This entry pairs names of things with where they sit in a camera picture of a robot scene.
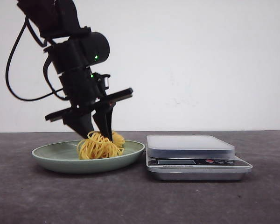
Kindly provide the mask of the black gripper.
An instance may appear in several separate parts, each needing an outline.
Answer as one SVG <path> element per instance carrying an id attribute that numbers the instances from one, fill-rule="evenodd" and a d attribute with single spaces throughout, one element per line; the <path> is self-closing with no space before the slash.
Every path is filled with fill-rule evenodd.
<path id="1" fill-rule="evenodd" d="M 64 72 L 59 77 L 63 92 L 71 107 L 45 116 L 46 120 L 55 121 L 63 119 L 63 123 L 77 132 L 83 139 L 93 131 L 91 121 L 92 110 L 95 110 L 93 119 L 101 134 L 112 140 L 112 111 L 115 102 L 130 98 L 132 88 L 106 94 L 98 87 L 90 68 Z"/>

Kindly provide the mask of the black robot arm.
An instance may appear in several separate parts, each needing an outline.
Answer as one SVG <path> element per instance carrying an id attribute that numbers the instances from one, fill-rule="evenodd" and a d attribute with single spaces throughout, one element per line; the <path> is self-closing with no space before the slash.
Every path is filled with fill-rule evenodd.
<path id="1" fill-rule="evenodd" d="M 97 125 L 103 136 L 112 138 L 112 111 L 117 101 L 132 96 L 131 88 L 107 95 L 109 75 L 93 73 L 91 66 L 104 62 L 110 53 L 107 39 L 89 27 L 80 27 L 71 0 L 20 0 L 18 7 L 50 43 L 46 74 L 54 65 L 70 108 L 48 114 L 45 119 L 63 123 L 86 138 Z"/>

